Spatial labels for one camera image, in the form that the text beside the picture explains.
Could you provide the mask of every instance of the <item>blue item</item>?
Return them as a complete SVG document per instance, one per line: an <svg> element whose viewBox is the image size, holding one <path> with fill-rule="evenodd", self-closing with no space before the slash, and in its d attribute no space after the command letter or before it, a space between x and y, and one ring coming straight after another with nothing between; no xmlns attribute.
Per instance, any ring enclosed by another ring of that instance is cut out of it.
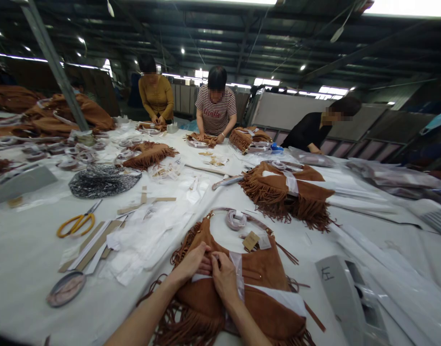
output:
<svg viewBox="0 0 441 346"><path fill-rule="evenodd" d="M426 125L419 133L421 136L425 135L429 131L433 130L434 128L437 128L441 126L441 114L437 115L435 118L433 118L430 123Z"/></svg>
<svg viewBox="0 0 441 346"><path fill-rule="evenodd" d="M284 149L280 146L277 145L276 142L273 142L272 146L271 146L272 150L279 150L279 151L284 151Z"/></svg>

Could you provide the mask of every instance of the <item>metal pole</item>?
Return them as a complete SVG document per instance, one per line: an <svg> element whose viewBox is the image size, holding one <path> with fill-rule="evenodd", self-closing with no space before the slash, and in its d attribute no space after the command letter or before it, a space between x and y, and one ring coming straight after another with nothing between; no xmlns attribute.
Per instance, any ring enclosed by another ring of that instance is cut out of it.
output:
<svg viewBox="0 0 441 346"><path fill-rule="evenodd" d="M34 0L13 0L14 2L20 4L22 12L32 29L33 35L37 39L39 47L44 54L44 57L48 60L49 67L56 78L57 84L61 88L65 100L67 101L73 116L75 117L76 123L81 131L89 130L89 126L86 119L81 111L80 105L76 101L75 94L73 93L70 82L61 66L61 62L57 52L51 42L48 32L43 24L43 20L39 15L38 9L35 5Z"/></svg>

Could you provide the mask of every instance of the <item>hang tag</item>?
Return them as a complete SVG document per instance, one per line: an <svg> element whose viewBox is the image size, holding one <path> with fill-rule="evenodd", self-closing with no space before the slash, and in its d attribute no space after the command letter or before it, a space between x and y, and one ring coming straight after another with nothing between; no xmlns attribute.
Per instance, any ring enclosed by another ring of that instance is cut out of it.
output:
<svg viewBox="0 0 441 346"><path fill-rule="evenodd" d="M267 250L268 248L271 248L272 245L270 245L269 236L267 234L261 235L259 239L259 248L261 250Z"/></svg>
<svg viewBox="0 0 441 346"><path fill-rule="evenodd" d="M248 251L251 251L259 241L259 236L254 232L249 232L248 236L243 240L243 245Z"/></svg>
<svg viewBox="0 0 441 346"><path fill-rule="evenodd" d="M243 213L239 210L236 210L235 215L233 217L236 218L237 220L241 220L243 218Z"/></svg>

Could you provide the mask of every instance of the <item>worker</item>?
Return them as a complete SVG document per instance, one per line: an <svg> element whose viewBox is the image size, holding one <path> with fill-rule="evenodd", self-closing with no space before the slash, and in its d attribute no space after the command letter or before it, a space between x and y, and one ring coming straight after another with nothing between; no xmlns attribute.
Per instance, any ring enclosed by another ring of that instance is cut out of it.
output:
<svg viewBox="0 0 441 346"><path fill-rule="evenodd" d="M361 108L361 102L348 96L333 102L324 112L307 114L289 133L282 147L294 147L324 155L321 144L336 121L350 121Z"/></svg>
<svg viewBox="0 0 441 346"><path fill-rule="evenodd" d="M139 79L139 92L142 104L154 124L172 124L174 113L174 96L171 83L160 74L157 74L155 59L144 53L137 59L143 77Z"/></svg>
<svg viewBox="0 0 441 346"><path fill-rule="evenodd" d="M227 71L214 66L208 74L208 85L201 86L196 99L196 124L200 132L198 140L205 135L217 136L222 143L236 124L235 94L225 86Z"/></svg>
<svg viewBox="0 0 441 346"><path fill-rule="evenodd" d="M195 273L212 273L216 291L246 345L270 346L238 295L235 266L223 252L213 251L208 258L206 252L210 251L205 242L190 251L158 289L118 327L105 346L148 345L175 293Z"/></svg>

